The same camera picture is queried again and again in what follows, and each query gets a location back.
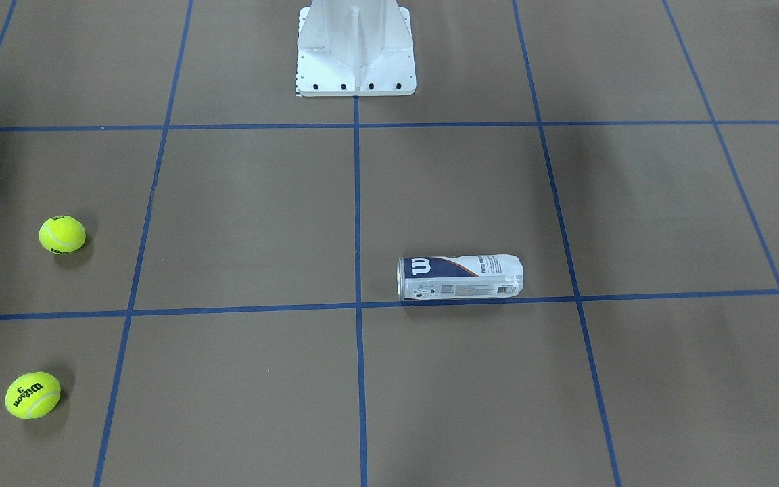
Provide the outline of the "clear Wilson tennis ball can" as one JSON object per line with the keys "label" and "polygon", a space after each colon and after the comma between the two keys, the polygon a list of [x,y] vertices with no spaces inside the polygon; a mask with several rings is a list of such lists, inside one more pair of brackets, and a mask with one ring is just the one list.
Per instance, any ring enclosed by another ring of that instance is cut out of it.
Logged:
{"label": "clear Wilson tennis ball can", "polygon": [[514,297],[523,289],[523,265],[509,254],[400,258],[396,286],[402,301]]}

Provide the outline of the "tennis ball with Wilson 3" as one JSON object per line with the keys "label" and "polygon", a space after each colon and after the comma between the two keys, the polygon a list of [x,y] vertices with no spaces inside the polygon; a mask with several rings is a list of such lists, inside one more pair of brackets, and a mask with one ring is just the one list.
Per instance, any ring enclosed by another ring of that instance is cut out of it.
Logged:
{"label": "tennis ball with Wilson 3", "polygon": [[62,397],[61,382],[46,372],[15,379],[4,395],[4,406],[18,419],[39,419],[55,409]]}

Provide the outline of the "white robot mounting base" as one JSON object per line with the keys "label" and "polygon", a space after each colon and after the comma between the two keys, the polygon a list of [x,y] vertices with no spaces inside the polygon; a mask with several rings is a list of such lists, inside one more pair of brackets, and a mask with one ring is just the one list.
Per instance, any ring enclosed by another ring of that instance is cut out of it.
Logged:
{"label": "white robot mounting base", "polygon": [[295,93],[389,97],[417,92],[409,9],[396,1],[313,1],[298,15]]}

